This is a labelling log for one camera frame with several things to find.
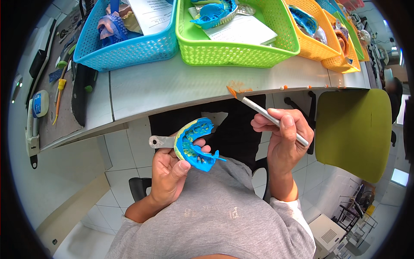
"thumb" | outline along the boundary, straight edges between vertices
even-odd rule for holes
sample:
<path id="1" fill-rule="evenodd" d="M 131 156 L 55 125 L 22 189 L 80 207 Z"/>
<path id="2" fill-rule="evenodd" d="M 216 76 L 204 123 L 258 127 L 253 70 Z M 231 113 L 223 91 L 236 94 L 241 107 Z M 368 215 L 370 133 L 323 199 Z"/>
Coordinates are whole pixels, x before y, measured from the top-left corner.
<path id="1" fill-rule="evenodd" d="M 177 183 L 179 179 L 187 176 L 187 172 L 190 170 L 190 168 L 191 165 L 189 162 L 185 160 L 178 161 L 171 169 L 171 172 L 168 174 L 169 182 Z"/>
<path id="2" fill-rule="evenodd" d="M 280 120 L 281 146 L 284 150 L 290 150 L 295 146 L 296 125 L 291 115 L 285 115 Z"/>

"person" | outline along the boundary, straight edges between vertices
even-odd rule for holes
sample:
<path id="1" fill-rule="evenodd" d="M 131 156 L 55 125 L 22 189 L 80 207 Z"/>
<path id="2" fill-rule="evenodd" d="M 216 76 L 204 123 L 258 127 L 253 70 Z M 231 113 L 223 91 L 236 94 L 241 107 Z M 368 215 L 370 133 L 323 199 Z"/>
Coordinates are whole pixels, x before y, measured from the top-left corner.
<path id="1" fill-rule="evenodd" d="M 392 123 L 394 123 L 400 113 L 402 84 L 398 78 L 394 77 L 393 79 L 385 82 L 384 85 L 383 89 L 387 92 L 390 98 Z"/>
<path id="2" fill-rule="evenodd" d="M 264 107 L 265 95 L 249 97 Z M 298 110 L 268 109 L 280 129 L 236 99 L 182 108 L 149 117 L 153 135 L 174 135 L 201 111 L 227 112 L 203 152 L 219 150 L 209 172 L 191 168 L 171 148 L 152 160 L 152 189 L 125 212 L 106 258 L 313 258 L 315 241 L 303 218 L 291 170 L 308 149 L 313 130 Z M 263 131 L 267 150 L 269 203 L 255 195 L 252 170 Z"/>

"green basket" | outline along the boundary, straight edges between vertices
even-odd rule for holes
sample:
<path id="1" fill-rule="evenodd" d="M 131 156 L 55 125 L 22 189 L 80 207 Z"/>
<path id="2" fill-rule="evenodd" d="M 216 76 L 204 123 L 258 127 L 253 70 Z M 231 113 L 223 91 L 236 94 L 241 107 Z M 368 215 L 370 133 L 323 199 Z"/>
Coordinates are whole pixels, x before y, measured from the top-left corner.
<path id="1" fill-rule="evenodd" d="M 352 25 L 350 25 L 349 22 L 341 14 L 339 14 L 339 12 L 334 12 L 332 15 L 335 16 L 335 18 L 339 19 L 339 21 L 343 25 L 345 25 L 346 28 L 348 28 L 349 36 L 351 37 L 352 42 L 354 43 L 354 48 L 358 60 L 364 59 L 361 43 L 359 42 L 358 35 L 352 28 Z"/>
<path id="2" fill-rule="evenodd" d="M 282 0 L 241 0 L 256 9 L 255 17 L 277 33 L 277 48 L 212 41 L 190 22 L 190 0 L 178 0 L 176 35 L 181 58 L 189 65 L 232 65 L 271 68 L 299 54 L 298 37 Z"/>

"white desk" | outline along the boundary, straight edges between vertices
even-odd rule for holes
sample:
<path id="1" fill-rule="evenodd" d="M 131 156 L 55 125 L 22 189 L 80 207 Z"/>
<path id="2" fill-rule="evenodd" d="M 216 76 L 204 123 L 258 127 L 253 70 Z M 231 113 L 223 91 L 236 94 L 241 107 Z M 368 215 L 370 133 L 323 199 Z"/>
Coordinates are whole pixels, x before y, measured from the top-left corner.
<path id="1" fill-rule="evenodd" d="M 88 97 L 85 127 L 45 146 L 54 148 L 117 131 L 126 122 L 163 111 L 233 98 L 226 86 L 251 89 L 246 95 L 328 87 L 369 88 L 365 63 L 361 72 L 340 74 L 320 62 L 295 56 L 272 68 L 189 66 L 180 53 L 170 60 L 99 73 Z"/>

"green chair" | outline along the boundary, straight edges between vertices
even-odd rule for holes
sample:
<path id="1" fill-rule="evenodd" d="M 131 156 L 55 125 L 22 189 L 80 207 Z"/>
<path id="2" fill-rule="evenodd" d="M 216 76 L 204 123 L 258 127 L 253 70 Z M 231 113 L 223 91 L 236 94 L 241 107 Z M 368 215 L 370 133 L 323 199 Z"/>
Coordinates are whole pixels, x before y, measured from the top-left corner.
<path id="1" fill-rule="evenodd" d="M 316 102 L 315 94 L 309 95 Z M 312 118 L 305 117 L 311 125 Z M 313 121 L 316 160 L 340 167 L 365 181 L 378 182 L 390 151 L 391 120 L 390 99 L 383 90 L 322 93 Z"/>

